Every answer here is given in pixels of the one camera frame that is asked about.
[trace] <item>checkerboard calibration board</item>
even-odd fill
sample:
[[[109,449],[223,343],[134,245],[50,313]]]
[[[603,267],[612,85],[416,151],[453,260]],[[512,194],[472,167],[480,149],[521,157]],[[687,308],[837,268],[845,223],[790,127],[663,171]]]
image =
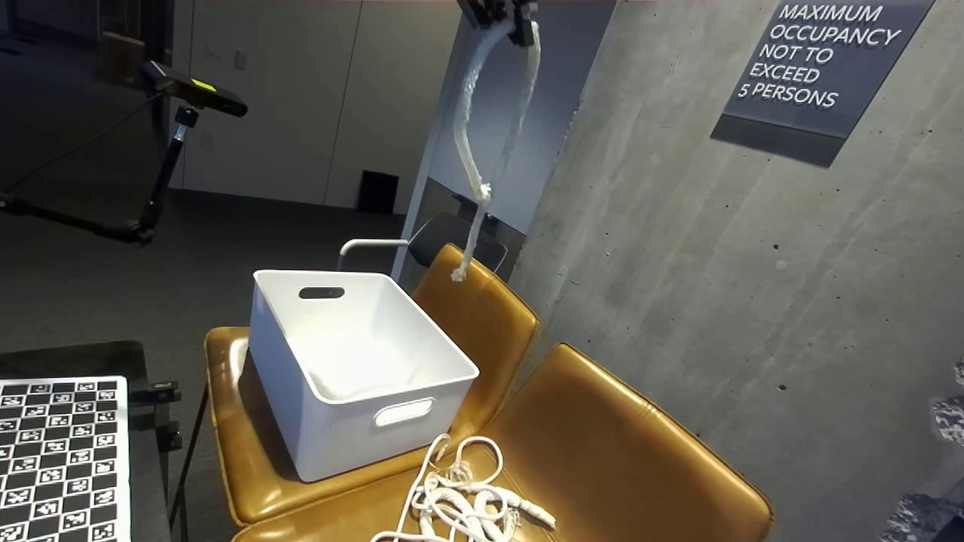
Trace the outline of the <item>checkerboard calibration board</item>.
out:
[[[0,380],[0,542],[129,542],[127,381]]]

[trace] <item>gray carpet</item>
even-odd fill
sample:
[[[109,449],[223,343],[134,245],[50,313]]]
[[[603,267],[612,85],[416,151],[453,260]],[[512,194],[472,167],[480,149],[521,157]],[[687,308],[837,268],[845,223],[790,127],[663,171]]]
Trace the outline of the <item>gray carpet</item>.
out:
[[[97,81],[92,52],[43,42],[0,44],[23,51],[0,53],[0,187],[143,99]],[[137,214],[157,165],[144,112],[18,193],[91,218],[122,220]],[[180,382],[183,400],[172,414],[186,440],[204,382],[201,341],[213,327],[247,325],[256,269],[334,269],[345,240],[397,236],[401,227],[400,217],[182,192],[169,198],[155,242],[135,249],[0,215],[0,351],[139,340],[150,378]],[[392,258],[391,251],[361,251],[351,266],[388,272]],[[236,528],[210,421],[202,427],[187,492],[191,539],[228,540]],[[174,482],[182,456],[171,458]]]

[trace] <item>white rope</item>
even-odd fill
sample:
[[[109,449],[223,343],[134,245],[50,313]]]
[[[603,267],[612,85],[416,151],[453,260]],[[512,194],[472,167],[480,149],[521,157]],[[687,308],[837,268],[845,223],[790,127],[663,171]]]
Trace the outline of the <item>white rope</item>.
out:
[[[512,32],[512,21],[504,20],[498,23],[482,38],[482,41],[475,48],[475,53],[472,55],[469,64],[469,72],[466,73],[466,79],[462,84],[462,94],[459,96],[453,126],[455,146],[459,150],[459,157],[466,169],[469,186],[471,186],[478,208],[475,210],[475,218],[472,219],[472,226],[469,229],[469,240],[466,242],[466,251],[462,257],[462,263],[455,271],[452,271],[452,280],[456,282],[461,282],[466,277],[466,269],[469,267],[472,254],[475,252],[475,243],[478,240],[479,230],[482,228],[482,219],[489,210],[489,203],[492,202],[492,189],[502,181],[502,177],[505,175],[505,170],[509,165],[509,157],[512,156],[512,150],[515,148],[516,140],[519,139],[519,132],[522,130],[525,111],[529,108],[529,100],[532,99],[532,92],[536,87],[542,45],[539,42],[539,25],[535,21],[531,22],[533,43],[527,47],[528,59],[525,65],[525,82],[522,86],[521,99],[516,108],[517,120],[509,127],[509,135],[502,146],[502,155],[495,164],[495,172],[492,176],[493,182],[482,181],[482,175],[479,174],[479,170],[475,166],[475,160],[472,158],[472,151],[469,148],[469,117],[472,111],[472,94],[475,92],[475,84],[478,82],[482,66],[485,65],[485,60],[495,44]]]
[[[555,518],[540,506],[508,489],[490,485],[501,474],[503,465],[502,450],[492,439],[468,437],[456,449],[451,467],[426,474],[425,471],[432,464],[432,454],[435,453],[435,460],[439,461],[450,442],[451,437],[447,434],[436,437],[428,447],[418,476],[405,498],[398,526],[392,531],[379,532],[370,542],[387,539],[394,542],[452,542],[456,532],[464,534],[469,542],[510,542],[519,524],[520,511],[547,528],[555,528]],[[472,479],[469,465],[462,460],[463,449],[473,443],[484,444],[495,453],[495,471],[479,481]],[[474,494],[474,503],[469,504],[464,494]],[[488,511],[490,504],[495,507],[495,513]],[[418,514],[421,534],[402,532],[410,508]],[[438,517],[449,526],[448,538],[436,535],[432,527],[433,517]]]

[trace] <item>chair backrest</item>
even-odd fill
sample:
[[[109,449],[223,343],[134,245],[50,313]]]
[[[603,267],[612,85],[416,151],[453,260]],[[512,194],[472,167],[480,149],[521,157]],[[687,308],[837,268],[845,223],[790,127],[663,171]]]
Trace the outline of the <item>chair backrest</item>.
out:
[[[415,261],[423,267],[429,267],[435,261],[436,256],[442,251],[442,247],[452,243],[461,250],[466,249],[466,241],[469,240],[469,229],[471,224],[457,216],[440,213],[422,225],[409,243],[409,252]],[[475,244],[475,252],[472,257],[479,260],[493,271],[498,271],[499,266],[505,260],[505,255],[509,250],[494,237],[479,232],[478,241]]]
[[[539,319],[502,279],[473,260],[460,283],[462,251],[444,245],[412,298],[479,367],[452,423],[453,437],[479,430],[498,410],[539,328]]]
[[[571,346],[482,431],[558,540],[759,542],[765,497],[699,439]]]

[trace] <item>black table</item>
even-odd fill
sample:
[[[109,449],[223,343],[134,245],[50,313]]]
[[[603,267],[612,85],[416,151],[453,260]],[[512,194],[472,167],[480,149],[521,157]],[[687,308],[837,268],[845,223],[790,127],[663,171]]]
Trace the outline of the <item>black table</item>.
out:
[[[120,375],[129,391],[147,388],[144,348],[134,340],[24,350],[0,354],[0,378],[58,378]],[[130,405],[131,540],[170,542],[161,456],[153,408]]]

